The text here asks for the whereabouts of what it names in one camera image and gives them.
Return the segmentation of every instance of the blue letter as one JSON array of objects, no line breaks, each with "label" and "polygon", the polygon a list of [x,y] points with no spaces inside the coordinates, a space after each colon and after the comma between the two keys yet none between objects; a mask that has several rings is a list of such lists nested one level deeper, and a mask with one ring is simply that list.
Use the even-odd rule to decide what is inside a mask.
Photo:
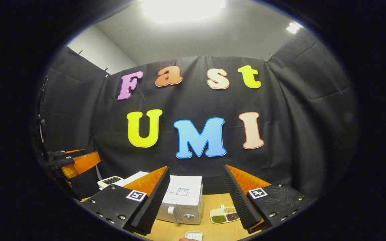
[{"label": "blue letter", "polygon": [[193,156],[189,152],[189,144],[196,156],[202,156],[203,150],[208,143],[208,150],[205,152],[207,157],[224,156],[227,151],[222,146],[221,128],[224,119],[214,117],[206,121],[202,134],[194,127],[188,119],[181,119],[174,122],[174,127],[178,129],[180,151],[176,154],[178,158],[190,158]]}]

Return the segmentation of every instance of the ceiling light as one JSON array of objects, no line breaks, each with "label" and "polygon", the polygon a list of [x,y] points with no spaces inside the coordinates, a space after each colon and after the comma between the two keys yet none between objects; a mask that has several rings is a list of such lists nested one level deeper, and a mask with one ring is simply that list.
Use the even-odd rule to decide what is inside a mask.
[{"label": "ceiling light", "polygon": [[147,17],[161,22],[204,20],[226,7],[225,0],[144,0],[141,4]]},{"label": "ceiling light", "polygon": [[299,30],[302,26],[296,22],[291,22],[290,25],[288,26],[287,30],[290,33],[296,33],[297,30]]}]

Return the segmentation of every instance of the white ceiling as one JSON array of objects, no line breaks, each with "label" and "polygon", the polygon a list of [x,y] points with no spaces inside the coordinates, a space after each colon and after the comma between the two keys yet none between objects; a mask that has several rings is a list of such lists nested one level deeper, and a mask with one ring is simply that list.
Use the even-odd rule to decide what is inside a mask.
[{"label": "white ceiling", "polygon": [[251,0],[226,0],[225,9],[202,21],[160,23],[144,15],[137,2],[96,26],[136,64],[197,55],[266,60],[293,34],[292,20]]}]

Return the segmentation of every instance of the pink letter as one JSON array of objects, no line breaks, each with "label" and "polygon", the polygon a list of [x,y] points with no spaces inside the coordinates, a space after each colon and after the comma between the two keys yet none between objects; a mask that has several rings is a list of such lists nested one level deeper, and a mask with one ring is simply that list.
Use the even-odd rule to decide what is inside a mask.
[{"label": "pink letter", "polygon": [[245,127],[245,149],[255,149],[263,146],[265,143],[260,139],[259,126],[257,125],[257,118],[259,113],[246,112],[239,115],[239,119],[244,122]]},{"label": "pink letter", "polygon": [[122,76],[120,95],[117,97],[117,99],[118,100],[129,99],[130,96],[132,96],[132,94],[129,93],[129,88],[131,90],[135,90],[136,81],[138,80],[138,78],[142,78],[142,76],[143,76],[142,71],[138,71],[129,75]]}]

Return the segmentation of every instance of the black backdrop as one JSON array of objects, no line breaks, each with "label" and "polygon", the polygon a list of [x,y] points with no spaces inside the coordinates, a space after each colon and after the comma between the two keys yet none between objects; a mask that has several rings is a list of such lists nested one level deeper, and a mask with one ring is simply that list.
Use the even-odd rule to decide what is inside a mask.
[{"label": "black backdrop", "polygon": [[[354,161],[337,186],[263,238],[386,239],[386,1],[268,2],[313,29],[346,64],[359,93],[362,131]],[[0,1],[0,238],[124,238],[45,176],[28,127],[34,84],[53,53],[119,4]]]},{"label": "black backdrop", "polygon": [[[262,82],[244,84],[238,68],[251,65]],[[157,72],[178,66],[183,81],[156,87]],[[211,89],[206,72],[222,68],[230,87]],[[121,77],[144,76],[129,99],[117,100]],[[105,78],[103,70],[65,47],[48,73],[43,116],[48,150],[87,148],[99,152],[103,178],[129,177],[138,171],[169,166],[174,175],[203,176],[204,194],[226,193],[222,166],[229,164],[271,183],[287,183],[316,198],[340,179],[358,139],[358,111],[353,89],[341,66],[315,37],[301,30],[268,62],[241,57],[178,58],[137,66]],[[127,138],[126,115],[141,111],[140,136],[148,135],[148,110],[161,109],[159,139],[149,148]],[[238,115],[256,111],[264,146],[246,150]],[[207,119],[225,120],[222,140],[227,154],[178,159],[178,131],[173,123],[189,119],[199,133]],[[98,191],[95,168],[71,183],[80,197]]]}]

